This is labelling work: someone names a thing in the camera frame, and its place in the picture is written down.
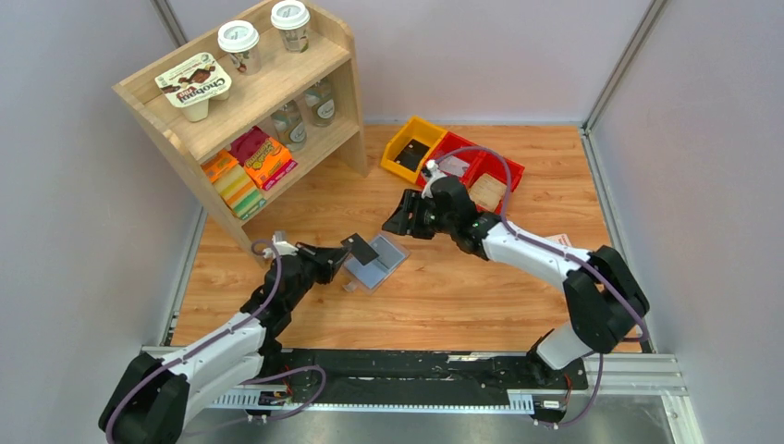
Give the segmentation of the VIP black credit card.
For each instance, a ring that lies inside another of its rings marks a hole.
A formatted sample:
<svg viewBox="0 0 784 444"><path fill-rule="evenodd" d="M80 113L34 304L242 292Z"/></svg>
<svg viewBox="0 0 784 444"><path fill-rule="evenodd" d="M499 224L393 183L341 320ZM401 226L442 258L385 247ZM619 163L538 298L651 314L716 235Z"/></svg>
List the VIP black credit card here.
<svg viewBox="0 0 784 444"><path fill-rule="evenodd" d="M348 236L341 244L361 265L368 265L379 257L379 253L358 233Z"/></svg>

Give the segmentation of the beige card holder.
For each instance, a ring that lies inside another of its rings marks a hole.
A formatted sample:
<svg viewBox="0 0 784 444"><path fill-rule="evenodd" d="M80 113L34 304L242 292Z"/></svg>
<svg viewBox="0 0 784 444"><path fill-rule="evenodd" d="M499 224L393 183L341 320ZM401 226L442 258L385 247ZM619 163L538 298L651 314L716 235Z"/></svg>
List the beige card holder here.
<svg viewBox="0 0 784 444"><path fill-rule="evenodd" d="M379 257L368 265L361 265L349 253L342 266L349 277L349 281L343 285L346 292L375 292L410 256L410 252L388 233L379 232L367 242L379 253Z"/></svg>

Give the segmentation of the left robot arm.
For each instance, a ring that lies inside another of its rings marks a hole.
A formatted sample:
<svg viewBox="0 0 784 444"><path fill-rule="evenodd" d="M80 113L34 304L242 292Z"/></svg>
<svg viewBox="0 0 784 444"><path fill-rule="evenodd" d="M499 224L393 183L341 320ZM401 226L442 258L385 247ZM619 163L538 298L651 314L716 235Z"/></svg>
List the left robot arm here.
<svg viewBox="0 0 784 444"><path fill-rule="evenodd" d="M314 285L333 281L350 246L258 240L251 252L270 265L236 314L188 346L160 358L141 352L129 362L99 417L107 442L174 443L230 389L277 380L283 369L277 336Z"/></svg>

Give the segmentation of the black cards in bin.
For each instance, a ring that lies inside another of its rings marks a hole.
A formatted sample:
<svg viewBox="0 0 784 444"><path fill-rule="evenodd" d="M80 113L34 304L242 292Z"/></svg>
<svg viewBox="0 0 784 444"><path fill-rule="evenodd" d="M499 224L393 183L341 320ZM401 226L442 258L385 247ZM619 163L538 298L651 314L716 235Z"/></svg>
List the black cards in bin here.
<svg viewBox="0 0 784 444"><path fill-rule="evenodd" d="M416 139L410 139L402 148L394 161L397 165L416 172L423 158L430 151L430 147Z"/></svg>

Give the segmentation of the white cards in bin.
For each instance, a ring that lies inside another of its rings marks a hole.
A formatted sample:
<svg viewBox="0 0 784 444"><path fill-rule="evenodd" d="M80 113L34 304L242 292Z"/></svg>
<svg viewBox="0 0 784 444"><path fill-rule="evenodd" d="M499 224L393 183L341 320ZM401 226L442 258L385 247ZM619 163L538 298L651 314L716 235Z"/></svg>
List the white cards in bin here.
<svg viewBox="0 0 784 444"><path fill-rule="evenodd" d="M455 155L444 156L438 162L438 165L442 172L451 176L455 176L459 179L462 179L466 175L470 167L470 163L468 161L465 161Z"/></svg>

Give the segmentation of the yellow plastic bin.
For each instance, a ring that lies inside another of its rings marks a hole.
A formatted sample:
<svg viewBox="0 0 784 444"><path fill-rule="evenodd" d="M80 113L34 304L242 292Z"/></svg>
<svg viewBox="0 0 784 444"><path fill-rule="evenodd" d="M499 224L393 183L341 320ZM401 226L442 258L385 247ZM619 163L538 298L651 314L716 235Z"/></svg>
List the yellow plastic bin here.
<svg viewBox="0 0 784 444"><path fill-rule="evenodd" d="M413 116L386 144L380 167L415 184L428 156L447 135L447 130Z"/></svg>

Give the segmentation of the middle red plastic bin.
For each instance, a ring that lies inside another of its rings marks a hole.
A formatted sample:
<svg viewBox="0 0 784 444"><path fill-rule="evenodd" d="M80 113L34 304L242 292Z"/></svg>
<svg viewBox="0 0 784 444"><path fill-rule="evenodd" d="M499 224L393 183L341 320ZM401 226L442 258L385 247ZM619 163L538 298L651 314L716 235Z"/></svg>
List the middle red plastic bin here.
<svg viewBox="0 0 784 444"><path fill-rule="evenodd" d="M458 134L448 131L442 140L425 157L425 161L437 160L447 155L455 155L470 163L466 175L459 179L468 189L479 177L479 167L485 158L485 152L480 150L468 150L459 153L459 149L464 147L476 146L476 143L469 141Z"/></svg>

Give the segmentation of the right red plastic bin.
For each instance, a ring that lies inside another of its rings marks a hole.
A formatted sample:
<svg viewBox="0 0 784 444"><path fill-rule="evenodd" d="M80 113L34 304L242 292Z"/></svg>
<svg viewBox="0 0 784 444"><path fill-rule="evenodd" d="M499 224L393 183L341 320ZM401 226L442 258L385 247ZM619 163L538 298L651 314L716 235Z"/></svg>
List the right red plastic bin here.
<svg viewBox="0 0 784 444"><path fill-rule="evenodd" d="M511 160L508 160L507 158L505 158L505 162L509 170L510 179L507 178L506 169L503 163L495 155L485 152L485 158L480 164L479 171L478 171L479 177L482 176L482 174L489 174L494 178L499 179L503 183L505 183L507 185L507 189L508 189L508 183L510 183L511 191L514 191L521 181L524 167ZM497 211L494 213L498 214L500 212L501 207L502 204L497 208Z"/></svg>

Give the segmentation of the colourful sponge stack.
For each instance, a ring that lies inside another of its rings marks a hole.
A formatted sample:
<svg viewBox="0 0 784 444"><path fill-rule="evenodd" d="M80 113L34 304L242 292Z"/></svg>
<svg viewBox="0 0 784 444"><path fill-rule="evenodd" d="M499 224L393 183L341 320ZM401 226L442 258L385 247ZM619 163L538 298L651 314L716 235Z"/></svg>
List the colourful sponge stack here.
<svg viewBox="0 0 784 444"><path fill-rule="evenodd" d="M218 152L202 171L237 219L248 220L265 204L260 189L228 151Z"/></svg>

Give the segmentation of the orange snack box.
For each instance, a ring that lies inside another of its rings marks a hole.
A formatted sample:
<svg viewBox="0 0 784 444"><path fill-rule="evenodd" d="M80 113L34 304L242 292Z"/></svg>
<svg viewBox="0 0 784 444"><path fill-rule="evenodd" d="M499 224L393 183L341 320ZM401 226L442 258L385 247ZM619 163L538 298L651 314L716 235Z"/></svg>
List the orange snack box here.
<svg viewBox="0 0 784 444"><path fill-rule="evenodd" d="M244 163L244 170L258 188L269 191L295 166L288 148L274 138L267 138Z"/></svg>

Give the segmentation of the magenta snack box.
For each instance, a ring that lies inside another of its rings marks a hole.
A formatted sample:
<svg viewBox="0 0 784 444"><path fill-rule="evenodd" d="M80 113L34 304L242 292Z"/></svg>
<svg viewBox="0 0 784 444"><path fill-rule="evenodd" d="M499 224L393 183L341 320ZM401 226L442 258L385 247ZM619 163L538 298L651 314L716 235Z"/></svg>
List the magenta snack box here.
<svg viewBox="0 0 784 444"><path fill-rule="evenodd" d="M267 138L273 138L273 137L268 135L259 127L254 126L248 132L244 133L242 136L240 136L230 144L229 153L232 156L234 156L239 161L239 164L243 167L246 160L257 152L261 144ZM296 162L296 164L293 168L290 169L287 175L298 166L297 161L295 159L294 161Z"/></svg>

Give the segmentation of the left glass jar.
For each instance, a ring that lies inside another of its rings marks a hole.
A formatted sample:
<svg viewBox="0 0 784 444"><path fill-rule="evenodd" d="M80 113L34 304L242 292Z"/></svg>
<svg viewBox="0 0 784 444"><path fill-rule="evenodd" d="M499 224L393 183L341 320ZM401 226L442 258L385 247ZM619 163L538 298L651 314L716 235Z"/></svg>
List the left glass jar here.
<svg viewBox="0 0 784 444"><path fill-rule="evenodd" d="M277 139L292 153L301 150L307 140L306 125L295 100L279 107L271 115Z"/></svg>

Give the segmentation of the right paper coffee cup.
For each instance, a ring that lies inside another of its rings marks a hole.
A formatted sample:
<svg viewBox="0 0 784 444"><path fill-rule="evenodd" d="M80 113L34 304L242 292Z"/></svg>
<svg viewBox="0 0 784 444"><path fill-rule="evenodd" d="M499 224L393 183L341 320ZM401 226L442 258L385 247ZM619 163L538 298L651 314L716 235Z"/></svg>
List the right paper coffee cup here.
<svg viewBox="0 0 784 444"><path fill-rule="evenodd" d="M287 51L299 54L308 49L310 18L309 9L301 1L279 1L272 7L270 21Z"/></svg>

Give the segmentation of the paper coffee cup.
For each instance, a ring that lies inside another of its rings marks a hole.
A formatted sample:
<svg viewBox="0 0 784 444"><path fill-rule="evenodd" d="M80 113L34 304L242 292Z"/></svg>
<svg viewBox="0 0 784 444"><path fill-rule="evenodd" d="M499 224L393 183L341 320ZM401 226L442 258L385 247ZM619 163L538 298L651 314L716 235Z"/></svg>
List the paper coffee cup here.
<svg viewBox="0 0 784 444"><path fill-rule="evenodd" d="M287 51L299 54L308 49L310 18L309 9L301 1L279 1L272 7L270 21Z"/></svg>
<svg viewBox="0 0 784 444"><path fill-rule="evenodd" d="M260 33L249 21L232 20L223 24L217 41L240 74L252 75L261 70Z"/></svg>

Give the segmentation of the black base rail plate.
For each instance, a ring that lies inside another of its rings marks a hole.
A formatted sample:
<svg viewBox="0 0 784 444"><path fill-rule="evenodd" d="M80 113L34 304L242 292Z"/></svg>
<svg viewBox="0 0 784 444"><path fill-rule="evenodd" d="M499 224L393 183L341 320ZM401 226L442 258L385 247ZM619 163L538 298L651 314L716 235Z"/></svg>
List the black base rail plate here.
<svg viewBox="0 0 784 444"><path fill-rule="evenodd" d="M295 368L302 373L283 380L295 402L314 396L327 404L501 406L512 389L561 394L588 387L581 362L542 383L524 355L492 352L292 349L265 364L261 374Z"/></svg>

